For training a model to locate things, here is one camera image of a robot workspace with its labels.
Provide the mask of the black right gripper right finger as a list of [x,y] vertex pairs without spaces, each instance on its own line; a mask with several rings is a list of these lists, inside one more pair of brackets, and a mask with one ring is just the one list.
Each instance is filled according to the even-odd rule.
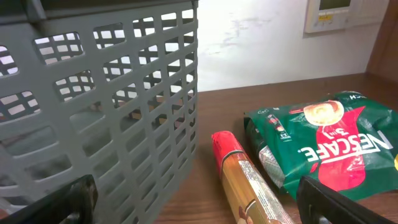
[[296,199],[303,224],[394,224],[309,176],[301,177]]

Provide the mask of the beige wall control panel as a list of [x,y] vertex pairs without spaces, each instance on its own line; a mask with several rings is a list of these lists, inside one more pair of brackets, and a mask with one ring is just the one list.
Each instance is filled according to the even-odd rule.
[[307,34],[376,24],[383,20],[389,0],[308,0]]

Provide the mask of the green Nescafe coffee bag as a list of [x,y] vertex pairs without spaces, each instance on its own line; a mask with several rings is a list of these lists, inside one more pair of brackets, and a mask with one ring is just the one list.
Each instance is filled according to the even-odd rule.
[[355,91],[244,115],[252,154],[295,196],[309,176],[351,200],[397,188],[397,113]]

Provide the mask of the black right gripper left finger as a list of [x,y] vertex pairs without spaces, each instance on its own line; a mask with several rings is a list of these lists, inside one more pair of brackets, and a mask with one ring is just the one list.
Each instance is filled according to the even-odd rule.
[[94,177],[87,174],[1,219],[1,224],[93,223],[97,200]]

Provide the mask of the orange spaghetti packet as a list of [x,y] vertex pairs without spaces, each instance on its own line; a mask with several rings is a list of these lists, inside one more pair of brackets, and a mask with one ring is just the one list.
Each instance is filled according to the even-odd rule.
[[211,138],[221,183],[236,223],[293,223],[234,134],[219,131]]

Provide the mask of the grey plastic basket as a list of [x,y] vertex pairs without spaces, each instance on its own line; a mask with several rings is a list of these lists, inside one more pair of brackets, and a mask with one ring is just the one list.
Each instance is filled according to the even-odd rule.
[[95,223],[152,223],[192,167],[197,1],[1,2],[1,210],[86,174]]

